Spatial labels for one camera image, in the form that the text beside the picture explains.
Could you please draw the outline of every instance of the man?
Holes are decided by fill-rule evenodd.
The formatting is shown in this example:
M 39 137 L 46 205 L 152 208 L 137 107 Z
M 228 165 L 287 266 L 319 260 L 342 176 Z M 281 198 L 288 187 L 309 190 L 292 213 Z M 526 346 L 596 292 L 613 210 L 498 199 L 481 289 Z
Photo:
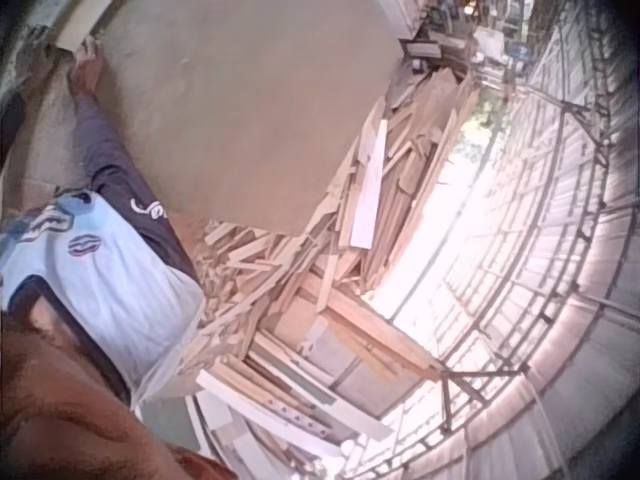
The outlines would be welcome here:
M 18 55 L 18 87 L 0 112 L 2 165 L 25 117 L 24 93 L 42 79 L 29 67 L 47 63 L 46 39 L 46 29 L 31 30 Z M 174 373 L 204 295 L 161 204 L 98 105 L 102 66 L 100 45 L 89 37 L 68 76 L 90 189 L 27 212 L 0 245 L 0 476 L 235 478 L 156 439 L 130 411 Z

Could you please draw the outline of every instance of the metal frame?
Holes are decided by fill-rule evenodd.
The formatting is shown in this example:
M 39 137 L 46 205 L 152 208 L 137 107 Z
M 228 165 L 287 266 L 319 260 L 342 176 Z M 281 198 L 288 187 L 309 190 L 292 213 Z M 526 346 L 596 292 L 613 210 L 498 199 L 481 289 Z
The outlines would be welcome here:
M 459 254 L 423 309 L 436 315 L 439 312 L 430 319 L 438 323 L 435 341 L 466 317 L 466 327 L 449 340 L 442 356 L 449 369 L 443 373 L 442 407 L 430 412 L 427 431 L 423 424 L 402 432 L 407 413 L 415 405 L 411 400 L 406 402 L 393 447 L 367 458 L 368 439 L 361 438 L 359 445 L 365 451 L 358 465 L 343 474 L 345 478 L 387 476 L 460 429 L 466 432 L 468 422 L 500 395 L 511 379 L 528 372 L 528 360 L 571 295 L 612 306 L 605 299 L 581 294 L 576 283 L 600 215 L 608 213 L 603 198 L 610 114 L 600 14 L 595 2 L 585 7 L 575 0 L 564 3 L 545 54 L 531 74 L 529 88 L 518 93 L 524 97 L 507 112 L 507 126 L 498 122 L 485 152 L 481 170 L 490 166 L 498 172 L 486 197 L 490 205 L 488 228 L 467 237 L 475 253 Z M 576 53 L 579 64 L 575 63 Z M 582 77 L 576 81 L 568 72 L 575 75 L 578 68 L 582 68 Z M 503 148 L 496 148 L 499 134 L 507 137 Z M 457 231 L 454 221 L 419 282 Z M 419 285 L 411 289 L 394 320 L 410 302 L 425 302 L 419 293 Z M 640 312 L 627 313 L 640 317 Z M 498 325 L 508 325 L 508 331 L 501 332 Z M 470 370 L 466 365 L 482 350 L 488 360 Z M 453 389 L 451 382 L 456 379 L 465 379 L 484 401 L 460 388 Z M 406 441 L 415 434 L 414 441 Z

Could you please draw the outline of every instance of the light blue t-shirt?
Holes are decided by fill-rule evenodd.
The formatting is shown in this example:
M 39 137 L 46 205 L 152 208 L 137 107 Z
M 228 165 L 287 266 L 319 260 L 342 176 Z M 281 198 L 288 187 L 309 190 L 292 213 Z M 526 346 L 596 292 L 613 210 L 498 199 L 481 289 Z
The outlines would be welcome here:
M 25 279 L 44 279 L 113 362 L 135 407 L 175 373 L 204 293 L 100 195 L 83 193 L 59 197 L 4 234 L 2 309 Z

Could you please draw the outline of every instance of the dark trousers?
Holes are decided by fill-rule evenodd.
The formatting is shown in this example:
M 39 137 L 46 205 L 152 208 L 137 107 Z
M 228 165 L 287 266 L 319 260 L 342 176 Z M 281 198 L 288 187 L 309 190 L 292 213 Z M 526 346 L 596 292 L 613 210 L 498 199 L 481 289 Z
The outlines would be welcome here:
M 25 119 L 25 103 L 10 92 L 0 105 L 0 171 Z M 93 97 L 77 102 L 75 142 L 90 188 L 140 234 L 162 261 L 198 281 L 164 209 L 136 169 L 114 126 Z

